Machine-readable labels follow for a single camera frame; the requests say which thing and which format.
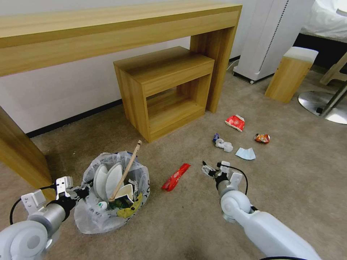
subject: wooden console table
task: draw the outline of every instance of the wooden console table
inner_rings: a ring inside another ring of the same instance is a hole
[[[190,50],[215,60],[207,100],[215,112],[241,7],[171,1],[0,17],[0,77],[191,36]],[[35,188],[51,183],[43,154],[1,107],[0,160]]]

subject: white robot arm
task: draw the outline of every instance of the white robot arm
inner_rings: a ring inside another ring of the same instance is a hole
[[[0,232],[0,258],[4,260],[36,260],[59,238],[59,228],[69,216],[76,201],[89,194],[88,187],[72,188],[72,178],[65,176],[52,185],[57,190],[56,200],[45,205],[42,190],[21,196],[29,216]]]
[[[222,161],[217,166],[220,170],[215,170],[203,162],[202,171],[216,180],[223,217],[229,222],[239,223],[246,236],[260,251],[267,257],[321,260],[307,241],[271,214],[259,211],[251,205],[248,197],[238,191],[243,175],[237,172],[231,174],[229,169],[233,167],[230,163]]]

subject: black cable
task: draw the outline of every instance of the black cable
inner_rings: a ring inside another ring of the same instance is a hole
[[[39,188],[40,190],[45,190],[45,189],[55,189],[55,184],[52,184],[50,186],[45,186],[42,188]],[[13,212],[14,212],[14,208],[17,206],[17,204],[21,201],[22,199],[19,198],[12,206],[11,211],[10,211],[10,225],[13,224]]]
[[[248,191],[248,179],[247,179],[247,176],[245,175],[245,173],[243,172],[243,171],[241,171],[240,169],[238,169],[238,168],[236,168],[236,167],[232,167],[232,166],[228,166],[228,165],[224,165],[224,164],[222,164],[222,163],[217,163],[217,167],[221,167],[221,166],[224,166],[224,167],[228,167],[228,168],[231,168],[231,169],[234,169],[234,170],[237,170],[237,171],[239,171],[240,173],[242,173],[243,174],[243,176],[245,177],[245,179],[246,179],[246,191],[245,191],[245,195],[247,195],[247,191]]]
[[[10,211],[10,225],[13,224],[13,220],[12,220],[12,217],[13,217],[13,211],[14,211],[14,208],[17,206],[17,204],[21,201],[22,199],[19,198],[12,206],[11,208],[11,211]]]
[[[306,260],[303,258],[297,258],[297,257],[292,257],[292,256],[269,256],[269,257],[262,258],[260,260],[276,260],[276,259]]]

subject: white tower fan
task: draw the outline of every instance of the white tower fan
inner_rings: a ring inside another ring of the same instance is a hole
[[[255,81],[275,73],[293,46],[314,0],[258,0],[234,72]]]

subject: plastic bag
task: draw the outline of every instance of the plastic bag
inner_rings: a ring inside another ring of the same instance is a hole
[[[95,158],[83,174],[81,186],[94,178],[95,171],[100,164],[105,164],[107,169],[121,162],[125,169],[131,158],[131,153],[127,151],[119,153],[102,153]],[[81,199],[75,207],[74,218],[80,232],[84,234],[97,234],[112,231],[125,225],[132,218],[139,208],[146,202],[149,193],[149,173],[147,167],[143,166],[135,159],[126,179],[135,181],[138,185],[134,191],[134,207],[128,209],[103,210],[97,204],[102,201],[91,188],[89,195]]]

